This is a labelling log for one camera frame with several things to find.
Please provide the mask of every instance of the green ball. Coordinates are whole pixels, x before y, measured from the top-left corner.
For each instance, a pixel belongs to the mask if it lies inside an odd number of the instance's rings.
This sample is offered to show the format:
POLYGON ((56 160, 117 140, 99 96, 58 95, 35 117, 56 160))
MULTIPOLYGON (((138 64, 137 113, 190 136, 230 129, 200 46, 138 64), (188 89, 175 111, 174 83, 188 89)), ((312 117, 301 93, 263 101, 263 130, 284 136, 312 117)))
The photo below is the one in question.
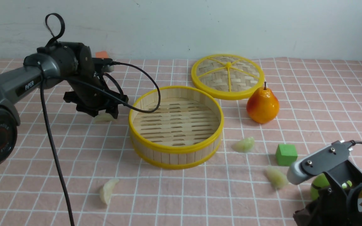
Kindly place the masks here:
MULTIPOLYGON (((318 190, 324 187, 330 186, 328 179, 325 174, 321 173, 316 176, 315 180, 311 183, 310 195, 312 200, 316 200, 319 197, 318 190)), ((346 189, 347 187, 353 186, 352 182, 348 180, 346 183, 343 183, 342 188, 346 189)))

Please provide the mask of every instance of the robotic arm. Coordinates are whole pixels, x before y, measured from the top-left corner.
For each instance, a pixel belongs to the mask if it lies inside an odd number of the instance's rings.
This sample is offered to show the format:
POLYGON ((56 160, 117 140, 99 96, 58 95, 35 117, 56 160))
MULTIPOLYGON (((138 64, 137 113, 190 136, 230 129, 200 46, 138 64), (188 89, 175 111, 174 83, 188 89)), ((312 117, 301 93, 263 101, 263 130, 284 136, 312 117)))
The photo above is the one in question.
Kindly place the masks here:
POLYGON ((287 179, 294 185, 321 173, 330 184, 293 214, 298 226, 362 226, 362 172, 348 159, 356 144, 362 141, 336 141, 290 166, 287 179), (352 186, 343 189, 348 180, 352 186))
POLYGON ((40 86, 50 89, 68 80, 74 91, 66 92, 63 99, 76 103, 77 111, 92 117, 105 110, 116 119, 118 105, 128 103, 128 96, 122 93, 115 80, 120 93, 110 90, 102 78, 113 64, 112 59, 93 58, 90 48, 83 43, 57 42, 65 26, 62 17, 53 15, 61 21, 60 34, 53 36, 45 47, 39 47, 37 53, 27 56, 23 67, 0 74, 0 163, 10 155, 16 144, 16 127, 20 125, 20 117, 14 105, 40 86), (108 98, 96 88, 121 101, 108 98))

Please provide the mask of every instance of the yellow rim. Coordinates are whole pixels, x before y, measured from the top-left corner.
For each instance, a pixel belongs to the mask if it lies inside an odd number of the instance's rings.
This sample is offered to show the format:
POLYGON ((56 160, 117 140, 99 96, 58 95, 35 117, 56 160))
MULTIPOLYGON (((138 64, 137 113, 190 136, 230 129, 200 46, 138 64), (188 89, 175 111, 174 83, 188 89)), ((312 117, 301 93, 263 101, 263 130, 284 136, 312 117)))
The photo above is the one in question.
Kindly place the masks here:
MULTIPOLYGON (((207 93, 205 93, 202 90, 193 88, 193 87, 188 87, 188 86, 166 86, 166 87, 162 87, 160 88, 160 90, 165 90, 165 89, 190 89, 190 90, 194 90, 196 92, 200 92, 204 95, 206 95, 208 98, 210 98, 217 106, 217 108, 220 111, 220 125, 217 128, 217 130, 206 140, 191 145, 191 146, 181 146, 181 147, 172 147, 172 146, 165 146, 165 145, 161 145, 161 144, 157 144, 157 143, 153 143, 147 139, 145 139, 144 137, 142 137, 135 129, 134 125, 132 124, 132 114, 135 113, 135 110, 132 110, 129 112, 129 127, 131 129, 131 133, 135 136, 135 138, 143 144, 143 146, 153 149, 153 150, 159 150, 162 153, 172 153, 172 154, 182 154, 182 153, 193 153, 196 152, 197 150, 201 150, 207 146, 209 146, 210 144, 212 144, 222 133, 223 131, 223 127, 224 127, 224 116, 223 116, 223 111, 219 105, 219 103, 217 103, 217 101, 210 95, 208 95, 207 93)), ((146 96, 157 92, 157 90, 152 90, 147 92, 146 94, 142 95, 140 98, 138 98, 135 101, 134 107, 136 107, 136 105, 146 96)))
POLYGON ((138 149, 137 147, 135 147, 134 143, 132 142, 132 146, 134 147, 135 149, 135 152, 137 153, 137 155, 139 157, 141 157, 141 159, 145 160, 147 163, 150 163, 152 164, 153 166, 157 166, 159 168, 164 168, 164 169, 172 169, 172 170, 180 170, 180 169, 188 169, 188 168, 192 168, 192 167, 195 167, 195 166, 199 166, 200 164, 202 163, 205 163, 207 160, 209 160, 216 152, 217 150, 219 149, 220 147, 220 144, 221 144, 221 140, 219 141, 219 144, 217 145, 217 147, 208 155, 206 156, 205 158, 199 160, 199 161, 196 161, 194 163, 189 163, 189 164, 180 164, 180 165, 171 165, 171 164, 165 164, 165 163, 159 163, 159 162, 156 162, 154 160, 151 160, 151 159, 148 159, 146 156, 144 156, 138 149))
MULTIPOLYGON (((229 84, 229 89, 231 90, 231 82, 230 82, 230 71, 229 69, 227 70, 228 72, 228 84, 229 84)), ((242 100, 242 99, 246 99, 246 98, 249 98, 254 92, 255 90, 257 90, 259 87, 262 87, 264 81, 265 81, 265 74, 263 73, 263 70, 259 67, 259 65, 257 65, 256 63, 254 63, 252 60, 249 60, 247 58, 244 58, 244 57, 240 57, 240 56, 236 56, 236 55, 232 55, 232 54, 215 54, 215 55, 211 55, 211 56, 207 56, 207 57, 204 57, 200 60, 198 60, 194 66, 192 66, 192 70, 191 70, 191 77, 192 77, 192 83, 195 85, 195 87, 197 87, 198 89, 200 90, 203 90, 204 92, 206 92, 207 94, 213 96, 214 98, 217 98, 217 99, 222 99, 222 100, 242 100), (248 89, 248 90, 245 90, 245 91, 240 91, 240 92, 224 92, 224 91, 218 91, 218 90, 215 90, 213 88, 210 88, 208 86, 206 86, 205 84, 203 84, 200 80, 199 80, 199 77, 200 76, 197 76, 196 75, 196 68, 197 66, 202 63, 204 60, 213 60, 213 61, 216 61, 217 63, 220 63, 222 64, 224 67, 226 67, 226 64, 223 63, 223 62, 220 62, 218 60, 215 60, 215 59, 212 59, 212 57, 217 57, 217 56, 229 56, 229 57, 235 57, 235 58, 239 58, 238 60, 234 61, 231 63, 231 65, 237 63, 238 61, 241 61, 241 60, 245 60, 249 63, 251 63, 259 72, 260 76, 257 77, 255 75, 252 75, 250 73, 247 73, 247 72, 244 72, 244 71, 241 71, 235 67, 230 67, 231 69, 233 70, 237 70, 237 71, 240 71, 242 73, 246 73, 247 75, 249 76, 252 76, 254 78, 257 78, 258 79, 258 83, 253 86, 252 88, 248 89)))

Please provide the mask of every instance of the bamboo steamer lid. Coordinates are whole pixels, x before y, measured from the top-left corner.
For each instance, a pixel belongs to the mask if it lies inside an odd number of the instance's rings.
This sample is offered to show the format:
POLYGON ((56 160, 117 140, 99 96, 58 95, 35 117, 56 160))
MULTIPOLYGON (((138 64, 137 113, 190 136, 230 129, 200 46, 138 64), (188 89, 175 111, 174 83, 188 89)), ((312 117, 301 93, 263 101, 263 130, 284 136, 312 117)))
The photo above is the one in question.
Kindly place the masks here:
POLYGON ((196 88, 222 100, 249 98, 265 81, 263 70, 256 63, 230 54, 198 60, 191 76, 196 88))

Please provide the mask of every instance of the orange block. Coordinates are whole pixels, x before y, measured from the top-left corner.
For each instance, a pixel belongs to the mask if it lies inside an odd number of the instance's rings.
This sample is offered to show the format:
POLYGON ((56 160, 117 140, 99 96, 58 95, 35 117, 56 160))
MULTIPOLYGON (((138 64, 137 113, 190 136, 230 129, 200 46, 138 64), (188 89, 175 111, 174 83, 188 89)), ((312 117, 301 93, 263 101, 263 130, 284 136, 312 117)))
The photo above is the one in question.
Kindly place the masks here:
POLYGON ((106 51, 101 51, 96 53, 96 58, 110 58, 106 51))

